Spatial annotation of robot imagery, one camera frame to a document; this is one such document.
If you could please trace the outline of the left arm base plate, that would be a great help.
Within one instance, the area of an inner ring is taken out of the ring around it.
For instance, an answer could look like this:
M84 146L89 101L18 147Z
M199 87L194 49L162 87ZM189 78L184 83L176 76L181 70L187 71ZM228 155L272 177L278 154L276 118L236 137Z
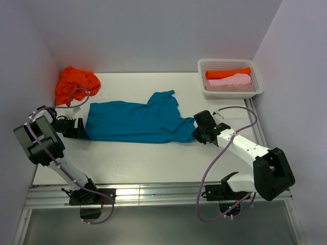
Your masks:
M100 188L97 192L110 197L110 200L102 195L94 194L92 192L79 189L71 192L69 195L70 206L80 205L111 205L115 201L116 189L114 188Z

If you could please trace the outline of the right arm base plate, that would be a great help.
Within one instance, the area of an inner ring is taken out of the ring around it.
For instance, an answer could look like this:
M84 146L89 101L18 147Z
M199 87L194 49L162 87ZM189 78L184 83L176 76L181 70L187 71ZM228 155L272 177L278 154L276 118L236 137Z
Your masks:
M248 193L245 191L234 192L225 184L205 185L205 191L201 194L207 201L238 201Z

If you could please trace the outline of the blue t shirt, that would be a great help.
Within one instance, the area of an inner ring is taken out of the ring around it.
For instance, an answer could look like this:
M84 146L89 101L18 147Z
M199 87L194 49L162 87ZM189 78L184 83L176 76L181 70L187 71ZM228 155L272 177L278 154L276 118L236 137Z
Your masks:
M92 141L190 143L195 120L181 117L174 91L155 92L145 104L92 103L86 133Z

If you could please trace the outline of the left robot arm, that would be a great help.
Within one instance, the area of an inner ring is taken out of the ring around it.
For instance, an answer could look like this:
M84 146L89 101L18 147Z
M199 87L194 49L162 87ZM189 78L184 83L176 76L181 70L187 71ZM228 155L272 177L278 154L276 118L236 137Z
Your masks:
M65 154L65 146L57 133L87 139L83 120L57 119L54 107L41 106L29 115L28 121L13 130L23 151L35 165L42 165L56 172L70 187L62 189L69 198L79 203L93 204L100 199L100 192L85 173L78 170Z

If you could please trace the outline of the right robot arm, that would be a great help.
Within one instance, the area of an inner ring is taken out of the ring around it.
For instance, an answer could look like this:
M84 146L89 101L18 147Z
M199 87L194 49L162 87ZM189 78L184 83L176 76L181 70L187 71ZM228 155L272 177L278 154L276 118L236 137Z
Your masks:
M198 142L230 151L252 169L250 174L235 171L221 179L220 184L206 185L204 197L208 201L239 200L251 192L272 201L295 184L295 176L281 149L269 149L248 140L229 125L216 123L207 110L195 114L194 119L198 126L192 135Z

